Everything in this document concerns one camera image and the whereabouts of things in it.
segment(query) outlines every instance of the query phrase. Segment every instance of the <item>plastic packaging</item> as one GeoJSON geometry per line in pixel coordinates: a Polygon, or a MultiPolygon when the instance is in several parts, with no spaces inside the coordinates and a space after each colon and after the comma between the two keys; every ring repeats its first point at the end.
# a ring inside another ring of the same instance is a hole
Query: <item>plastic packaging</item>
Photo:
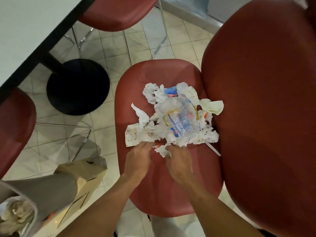
{"type": "Polygon", "coordinates": [[[198,112],[184,96],[167,98],[155,110],[175,137],[190,139],[200,131],[198,112]]]}

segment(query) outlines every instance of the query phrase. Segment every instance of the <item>tile floor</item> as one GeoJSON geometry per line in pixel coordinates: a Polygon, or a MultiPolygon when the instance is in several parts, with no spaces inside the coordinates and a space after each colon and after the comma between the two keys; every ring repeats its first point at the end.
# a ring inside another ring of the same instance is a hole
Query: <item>tile floor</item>
{"type": "MultiPolygon", "coordinates": [[[[155,59],[184,59],[200,68],[203,52],[213,34],[167,12],[164,13],[164,17],[169,40],[165,42],[155,59]]],[[[80,39],[90,29],[79,22],[76,23],[75,28],[80,39]]],[[[73,38],[71,31],[67,34],[73,38]]],[[[141,22],[127,29],[126,34],[127,43],[132,52],[132,62],[151,59],[151,53],[156,50],[164,38],[164,28],[159,11],[154,8],[141,22]]],[[[77,47],[64,37],[51,50],[51,53],[61,62],[80,57],[95,60],[105,68],[110,77],[111,89],[104,103],[87,115],[75,117],[60,113],[49,103],[45,92],[51,72],[43,65],[39,64],[20,85],[20,88],[32,98],[36,105],[38,122],[93,127],[90,139],[78,159],[101,156],[106,159],[109,171],[90,200],[90,204],[92,204],[119,178],[114,126],[114,96],[120,77],[130,67],[124,38],[121,31],[94,30],[87,42],[83,44],[80,53],[77,47]]],[[[68,162],[69,157],[74,155],[87,132],[88,129],[36,126],[29,142],[3,179],[26,179],[53,173],[57,165],[68,162]]],[[[82,211],[78,211],[61,229],[82,211]]],[[[181,226],[195,220],[195,215],[176,218],[177,223],[181,226]]],[[[61,229],[56,229],[54,223],[51,222],[41,229],[36,237],[53,236],[61,229]]],[[[131,201],[128,201],[124,208],[118,223],[118,233],[119,236],[124,237],[153,237],[147,216],[139,211],[131,201]]]]}

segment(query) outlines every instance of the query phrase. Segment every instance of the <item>person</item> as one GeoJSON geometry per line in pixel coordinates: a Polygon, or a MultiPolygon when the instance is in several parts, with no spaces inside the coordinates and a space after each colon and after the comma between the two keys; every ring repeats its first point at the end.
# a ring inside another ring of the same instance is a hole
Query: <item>person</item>
{"type": "MultiPolygon", "coordinates": [[[[141,142],[126,156],[124,173],[114,186],[70,223],[58,237],[112,237],[125,203],[150,167],[154,143],[141,142]]],[[[262,237],[251,224],[211,195],[195,178],[186,147],[167,146],[166,165],[172,178],[187,192],[206,237],[262,237]]],[[[185,237],[170,219],[151,216],[155,237],[185,237]]]]}

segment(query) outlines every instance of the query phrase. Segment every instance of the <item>person's right hand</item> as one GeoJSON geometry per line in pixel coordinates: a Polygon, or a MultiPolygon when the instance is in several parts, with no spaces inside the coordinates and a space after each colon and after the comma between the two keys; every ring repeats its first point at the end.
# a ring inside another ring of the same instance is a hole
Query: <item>person's right hand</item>
{"type": "Polygon", "coordinates": [[[171,177],[180,185],[191,178],[192,157],[190,152],[185,146],[168,145],[166,150],[171,152],[171,156],[166,156],[166,165],[170,172],[171,177]]]}

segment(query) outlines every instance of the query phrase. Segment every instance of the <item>trash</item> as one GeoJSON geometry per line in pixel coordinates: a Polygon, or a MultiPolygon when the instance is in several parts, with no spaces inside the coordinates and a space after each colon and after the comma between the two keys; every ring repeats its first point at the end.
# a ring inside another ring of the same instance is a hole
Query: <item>trash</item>
{"type": "Polygon", "coordinates": [[[199,100],[195,89],[182,82],[175,87],[165,88],[153,83],[146,84],[143,94],[154,105],[155,113],[149,116],[132,103],[132,108],[139,117],[139,123],[129,125],[125,131],[127,147],[135,146],[141,141],[154,142],[166,139],[167,144],[157,146],[155,151],[162,157],[169,155],[166,146],[176,144],[206,143],[216,154],[220,155],[210,143],[219,139],[212,127],[212,113],[219,115],[224,108],[222,101],[199,100]]]}
{"type": "Polygon", "coordinates": [[[0,235],[12,235],[32,221],[34,209],[27,199],[14,196],[0,204],[0,215],[0,235]]]}

